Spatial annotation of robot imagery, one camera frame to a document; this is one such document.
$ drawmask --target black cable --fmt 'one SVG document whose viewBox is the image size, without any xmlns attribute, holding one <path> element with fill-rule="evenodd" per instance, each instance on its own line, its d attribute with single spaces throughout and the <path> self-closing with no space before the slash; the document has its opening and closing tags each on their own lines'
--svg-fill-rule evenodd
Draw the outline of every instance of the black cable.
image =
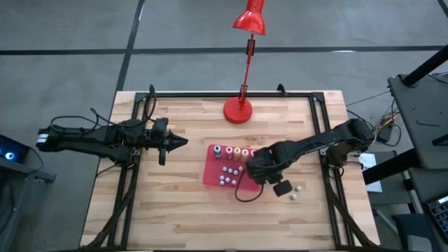
<svg viewBox="0 0 448 252">
<path fill-rule="evenodd" d="M 110 166 L 110 167 L 105 168 L 104 170 L 98 172 L 97 175 L 96 175 L 95 177 L 97 178 L 97 177 L 98 177 L 100 174 L 102 174 L 103 172 L 108 171 L 108 170 L 110 170 L 110 169 L 116 167 L 117 165 L 118 165 L 118 164 L 114 164 L 114 165 L 112 165 L 112 166 Z"/>
<path fill-rule="evenodd" d="M 6 177 L 6 183 L 9 185 L 9 200 L 11 202 L 11 212 L 9 213 L 8 219 L 6 219 L 6 222 L 3 224 L 3 227 L 1 227 L 0 234 L 5 230 L 6 226 L 8 225 L 9 221 L 11 220 L 11 217 L 13 217 L 14 208 L 15 208 L 13 185 L 11 185 L 11 182 L 9 181 L 8 177 Z"/>
<path fill-rule="evenodd" d="M 153 98 L 154 98 L 154 102 L 153 102 L 153 107 L 152 107 L 152 109 L 151 109 L 151 112 L 150 112 L 150 114 L 148 115 L 148 107 L 149 107 L 149 101 L 150 101 L 150 99 L 151 99 L 151 96 L 153 96 Z M 98 112 L 97 112 L 94 108 L 90 108 L 90 110 L 91 110 L 91 112 L 94 113 L 98 118 L 102 119 L 102 120 L 103 120 L 104 122 L 106 122 L 106 123 L 109 123 L 109 124 L 112 124 L 112 125 L 115 125 L 115 126 L 119 126 L 119 127 L 130 128 L 130 127 L 137 127 L 137 126 L 146 124 L 149 120 L 151 120 L 151 121 L 154 122 L 154 120 L 151 119 L 151 116 L 152 116 L 153 113 L 154 113 L 154 109 L 155 109 L 155 103 L 156 103 L 156 101 L 157 101 L 157 96 L 156 96 L 156 94 L 155 94 L 154 87 L 153 87 L 152 85 L 150 85 L 150 87 L 149 87 L 149 93 L 148 93 L 148 95 L 147 95 L 147 97 L 146 97 L 145 106 L 144 106 L 144 108 L 143 108 L 143 114 L 145 115 L 145 119 L 142 120 L 141 122 L 135 124 L 135 125 L 119 125 L 119 124 L 117 124 L 117 123 L 114 123 L 114 122 L 111 122 L 110 120 L 105 119 L 105 117 L 102 116 L 102 115 L 100 115 L 100 114 L 98 114 Z"/>
<path fill-rule="evenodd" d="M 437 81 L 440 81 L 441 83 L 448 84 L 448 82 L 446 82 L 446 81 L 444 81 L 444 80 L 440 80 L 439 78 L 436 78 L 436 77 L 431 76 L 431 75 L 429 75 L 429 74 L 427 74 L 427 76 L 429 76 L 429 77 L 431 77 L 431 78 L 433 78 L 433 79 L 435 79 L 435 80 L 437 80 Z"/>
<path fill-rule="evenodd" d="M 398 140 L 397 140 L 397 142 L 394 143 L 394 144 L 383 143 L 383 142 L 380 142 L 380 143 L 384 144 L 385 146 L 396 147 L 400 143 L 400 141 L 401 141 L 401 127 L 399 125 L 397 125 L 397 124 L 392 125 L 392 127 L 397 127 L 398 128 Z"/>
<path fill-rule="evenodd" d="M 262 184 L 260 193 L 258 193 L 258 195 L 253 197 L 252 199 L 240 199 L 240 198 L 238 198 L 238 194 L 237 193 L 238 193 L 238 189 L 239 189 L 239 184 L 241 183 L 241 179 L 243 178 L 244 173 L 246 172 L 246 170 L 247 170 L 247 168 L 244 169 L 241 172 L 241 176 L 239 177 L 237 187 L 235 188 L 235 199 L 237 199 L 239 202 L 243 202 L 243 203 L 252 202 L 252 201 L 258 199 L 261 196 L 261 194 L 263 193 L 263 189 L 265 189 L 265 184 Z"/>
<path fill-rule="evenodd" d="M 395 103 L 395 99 L 392 101 L 392 105 L 391 105 L 391 118 L 392 118 L 392 123 L 395 122 L 395 119 L 393 118 L 393 104 Z"/>
<path fill-rule="evenodd" d="M 99 122 L 98 117 L 97 117 L 97 120 L 96 120 L 96 121 L 93 121 L 93 120 L 91 120 L 91 119 L 89 119 L 89 118 L 85 118 L 85 117 L 83 117 L 83 116 L 79 116 L 79 115 L 62 115 L 62 116 L 57 116 L 57 117 L 53 118 L 53 119 L 51 120 L 51 122 L 50 122 L 50 127 L 51 127 L 53 130 L 55 130 L 56 132 L 59 132 L 59 133 L 65 133 L 65 129 L 66 129 L 66 127 L 61 127 L 61 126 L 59 126 L 59 125 L 54 125 L 54 122 L 55 122 L 56 120 L 58 120 L 58 119 L 63 119 L 63 118 L 80 118 L 80 119 L 89 121 L 89 122 L 91 122 L 91 123 L 94 123 L 93 127 L 91 127 L 88 131 L 86 131 L 86 132 L 84 132 L 84 133 L 92 132 L 92 131 L 95 130 L 95 128 L 96 128 L 98 125 L 101 126 L 101 125 L 98 123 L 98 122 Z"/>
<path fill-rule="evenodd" d="M 350 111 L 350 110 L 348 110 L 347 109 L 347 112 L 349 112 L 349 113 L 351 113 L 351 114 L 353 114 L 354 116 L 356 116 L 357 118 L 359 118 L 359 119 L 361 119 L 361 120 L 363 120 L 364 122 L 366 122 L 368 125 L 370 125 L 371 127 L 372 127 L 372 131 L 374 131 L 375 130 L 375 127 L 373 127 L 373 124 L 372 123 L 370 123 L 368 120 L 366 120 L 366 119 L 364 119 L 364 118 L 362 118 L 362 117 L 360 117 L 359 115 L 357 115 L 357 114 L 355 114 L 354 112 L 352 112 L 352 111 Z"/>
<path fill-rule="evenodd" d="M 148 115 L 148 107 L 149 107 L 151 96 L 154 98 L 154 103 L 153 103 L 153 107 L 151 109 L 151 112 Z M 96 119 L 95 121 L 93 121 L 93 120 L 91 120 L 89 118 L 85 118 L 83 116 L 79 116 L 79 115 L 62 115 L 62 116 L 57 116 L 57 117 L 53 118 L 51 120 L 51 122 L 50 122 L 50 127 L 53 130 L 55 130 L 56 132 L 65 133 L 66 127 L 61 127 L 61 126 L 58 126 L 58 125 L 54 125 L 54 122 L 56 120 L 63 119 L 63 118 L 79 118 L 79 119 L 83 119 L 83 120 L 86 120 L 86 121 L 89 121 L 89 122 L 93 123 L 94 124 L 93 127 L 90 128 L 89 130 L 83 132 L 84 134 L 94 131 L 97 128 L 97 126 L 102 126 L 102 125 L 99 124 L 99 119 L 102 119 L 103 121 L 105 121 L 105 122 L 107 122 L 109 124 L 115 125 L 115 126 L 136 127 L 136 126 L 140 126 L 142 124 L 146 124 L 149 120 L 152 121 L 152 122 L 155 122 L 153 119 L 151 119 L 151 116 L 154 113 L 156 101 L 157 101 L 157 96 L 155 94 L 155 89 L 154 89 L 154 87 L 152 85 L 150 85 L 149 86 L 149 93 L 146 96 L 145 106 L 143 108 L 143 114 L 145 115 L 145 120 L 142 120 L 141 122 L 139 122 L 139 123 L 137 123 L 135 125 L 119 125 L 117 123 L 111 122 L 110 120 L 105 119 L 104 116 L 98 114 L 98 112 L 94 108 L 90 108 L 91 112 L 95 115 L 95 119 Z"/>
<path fill-rule="evenodd" d="M 360 102 L 364 102 L 364 101 L 367 101 L 367 100 L 369 100 L 369 99 L 373 99 L 373 98 L 375 98 L 375 97 L 378 97 L 378 96 L 380 96 L 380 95 L 387 94 L 388 92 L 389 92 L 389 91 L 385 91 L 385 92 L 382 92 L 381 94 L 376 94 L 376 95 L 374 95 L 374 96 L 371 96 L 371 97 L 368 97 L 368 98 L 365 98 L 365 99 L 362 99 L 362 100 L 359 100 L 359 101 L 352 102 L 352 103 L 350 103 L 350 104 L 347 104 L 346 106 L 351 106 L 351 105 L 353 105 L 353 104 L 357 104 L 357 103 L 360 103 Z"/>
</svg>

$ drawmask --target wooden table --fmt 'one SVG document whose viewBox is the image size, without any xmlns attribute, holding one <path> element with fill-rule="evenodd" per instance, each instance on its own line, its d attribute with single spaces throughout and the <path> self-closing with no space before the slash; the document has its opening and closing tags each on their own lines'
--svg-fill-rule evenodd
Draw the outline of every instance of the wooden table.
<svg viewBox="0 0 448 252">
<path fill-rule="evenodd" d="M 331 127 L 343 123 L 348 117 L 342 92 L 324 93 Z M 117 94 L 112 121 L 130 118 L 134 94 Z M 225 101 L 157 99 L 153 117 L 168 117 L 169 128 L 189 142 L 168 154 L 165 166 L 158 164 L 157 150 L 143 152 L 128 249 L 333 249 L 317 152 L 302 156 L 284 172 L 294 187 L 302 186 L 295 201 L 287 195 L 276 197 L 272 186 L 267 185 L 258 200 L 241 203 L 234 198 L 233 190 L 202 184 L 210 144 L 260 148 L 314 135 L 308 99 L 250 98 L 253 117 L 243 125 L 224 119 Z M 111 161 L 102 160 L 99 171 L 110 165 Z M 119 168 L 111 169 L 96 180 L 81 245 L 92 241 L 109 219 L 119 174 Z M 379 244 L 359 166 L 347 165 L 342 180 L 350 214 Z M 340 216 L 338 223 L 345 240 Z M 117 233 L 120 238 L 120 225 Z"/>
</svg>

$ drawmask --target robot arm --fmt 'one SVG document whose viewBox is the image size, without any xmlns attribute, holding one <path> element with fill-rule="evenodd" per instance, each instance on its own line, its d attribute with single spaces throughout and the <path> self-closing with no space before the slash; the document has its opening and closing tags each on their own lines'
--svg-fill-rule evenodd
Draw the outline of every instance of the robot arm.
<svg viewBox="0 0 448 252">
<path fill-rule="evenodd" d="M 152 129 L 145 129 L 145 123 L 137 119 L 97 129 L 54 125 L 38 131 L 36 147 L 43 152 L 77 151 L 125 164 L 132 163 L 134 148 L 157 148 L 159 164 L 165 165 L 167 151 L 188 143 L 187 139 L 167 130 L 167 125 L 168 118 L 156 119 Z"/>
<path fill-rule="evenodd" d="M 350 119 L 329 132 L 311 136 L 300 141 L 281 141 L 257 150 L 247 163 L 247 174 L 257 184 L 276 184 L 274 191 L 278 197 L 289 193 L 289 181 L 281 181 L 281 172 L 296 162 L 300 156 L 327 148 L 325 163 L 330 167 L 342 167 L 347 161 L 347 153 L 364 152 L 374 141 L 372 130 L 359 119 Z"/>
</svg>

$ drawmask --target red plastic board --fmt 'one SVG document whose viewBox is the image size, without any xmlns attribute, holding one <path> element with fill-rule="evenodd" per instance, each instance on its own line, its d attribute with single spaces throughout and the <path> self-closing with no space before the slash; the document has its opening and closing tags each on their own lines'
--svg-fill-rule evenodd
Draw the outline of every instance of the red plastic board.
<svg viewBox="0 0 448 252">
<path fill-rule="evenodd" d="M 228 160 L 227 154 L 225 153 L 225 149 L 228 146 L 220 145 L 221 147 L 221 157 L 216 158 L 214 153 L 214 147 L 216 144 L 211 144 L 207 148 L 207 157 L 205 162 L 205 170 L 204 170 L 204 178 L 202 179 L 202 182 L 204 185 L 207 186 L 218 186 L 221 188 L 236 188 L 236 185 L 232 185 L 232 180 L 236 180 L 237 183 L 239 181 L 240 176 L 243 174 L 243 178 L 241 179 L 241 184 L 239 185 L 239 189 L 242 190 L 251 190 L 251 191 L 260 191 L 261 185 L 257 185 L 254 180 L 250 179 L 247 176 L 247 173 L 244 172 L 246 170 L 246 163 L 241 162 L 239 160 Z M 244 149 L 249 151 L 249 158 L 250 153 L 253 149 L 250 148 L 241 148 L 241 151 Z M 231 168 L 232 170 L 238 170 L 238 167 L 243 167 L 243 172 L 238 171 L 238 175 L 230 174 L 227 171 L 223 171 L 223 167 Z M 224 185 L 220 185 L 220 176 L 224 176 L 224 178 L 229 178 L 230 182 L 224 183 Z"/>
</svg>

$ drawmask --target metal bracket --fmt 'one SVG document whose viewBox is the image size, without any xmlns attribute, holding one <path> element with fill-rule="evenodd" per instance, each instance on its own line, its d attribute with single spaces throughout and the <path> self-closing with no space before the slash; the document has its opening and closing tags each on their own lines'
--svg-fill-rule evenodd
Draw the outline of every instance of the metal bracket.
<svg viewBox="0 0 448 252">
<path fill-rule="evenodd" d="M 255 39 L 253 40 L 253 47 L 252 47 L 252 56 L 255 54 Z M 247 46 L 246 46 L 246 55 L 249 55 L 249 46 L 251 44 L 251 40 L 247 40 Z"/>
<path fill-rule="evenodd" d="M 281 83 L 277 86 L 277 91 L 280 91 L 282 97 L 288 96 L 288 93 L 286 92 L 285 87 Z"/>
<path fill-rule="evenodd" d="M 148 95 L 147 92 L 138 92 L 138 93 L 135 93 L 135 96 L 134 96 L 134 102 L 141 102 L 141 101 L 144 101 L 144 99 L 146 98 L 147 95 Z"/>
<path fill-rule="evenodd" d="M 314 97 L 314 100 L 325 102 L 325 96 L 322 92 L 313 92 L 311 95 Z"/>
</svg>

